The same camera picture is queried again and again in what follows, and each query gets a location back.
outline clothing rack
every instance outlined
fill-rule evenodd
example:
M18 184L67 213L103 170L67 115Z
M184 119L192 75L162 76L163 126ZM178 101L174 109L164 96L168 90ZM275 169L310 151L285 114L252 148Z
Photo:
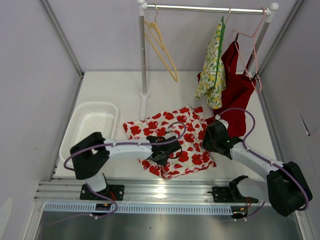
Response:
M142 91L141 107L140 107L140 120L146 119L147 101L150 93L147 89L147 68L146 68L146 44L145 44L145 11L146 10L173 10L173 11L189 11L189 12L209 12L209 13L230 13L230 14L250 14L250 15L263 15L265 20L260 31L260 34L255 43L255 51L258 52L259 47L266 35L268 27L272 21L275 12L279 9L279 4L274 2L269 8L263 9L241 9L241 8L228 8L228 7L203 7L203 6L178 6L178 5L161 5L161 4L148 4L145 0L137 0L139 12L139 30L140 30L140 51L141 51L141 75L142 75ZM249 70L254 60L254 51L252 51L246 68Z

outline white plastic connector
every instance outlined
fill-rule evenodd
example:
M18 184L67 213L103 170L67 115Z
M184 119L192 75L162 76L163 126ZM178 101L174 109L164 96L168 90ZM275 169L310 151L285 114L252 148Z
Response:
M147 102L148 98L150 97L149 91L147 91L147 94L144 95L142 92L140 92L141 96L141 107L140 107L140 121L146 120L147 115Z
M277 2L271 3L270 7L266 10L265 22L271 23L276 11L279 9L279 4Z
M147 3L145 0L137 0L139 5L139 16L145 15L145 10L147 9Z

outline gray floor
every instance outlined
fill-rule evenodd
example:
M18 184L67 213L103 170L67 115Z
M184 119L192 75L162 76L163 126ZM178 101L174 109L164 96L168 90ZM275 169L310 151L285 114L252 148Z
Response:
M247 222L229 216L114 214L95 220L74 213L44 212L37 240L301 240L295 216L265 207Z

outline white laundry basket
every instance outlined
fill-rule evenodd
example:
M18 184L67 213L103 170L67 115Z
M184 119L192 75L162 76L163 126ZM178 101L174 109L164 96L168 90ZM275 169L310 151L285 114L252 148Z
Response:
M60 159L70 156L70 149L94 132L101 132L105 139L114 136L118 109L108 102L87 101L77 106L72 114L60 147Z

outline yellow clothes hanger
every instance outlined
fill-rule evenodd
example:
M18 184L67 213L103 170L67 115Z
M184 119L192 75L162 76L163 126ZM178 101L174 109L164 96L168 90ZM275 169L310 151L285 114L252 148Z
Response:
M163 42L162 39L162 35L161 32L156 24L156 18L158 15L158 10L156 10L156 16L154 18L154 22L147 22L146 20L144 20L144 24L146 24L148 26L149 32L151 33L152 37L155 39L156 43L159 45L159 47L165 52L165 54L167 55L172 67L173 67L173 71L174 73L170 70L168 64L166 63L166 61L164 60L164 58L161 56L160 52L158 51L158 49L156 48L155 44L151 41L151 38L149 37L149 35L145 32L144 35L146 37L146 39L149 41L149 43L151 44L151 46L153 47L154 51L156 52L156 54L159 56L160 60L163 62L165 68L168 70L168 72L170 73L171 77L174 79L174 81L178 82L178 74L177 74L177 69L176 66L174 64L174 62L172 61L170 54Z

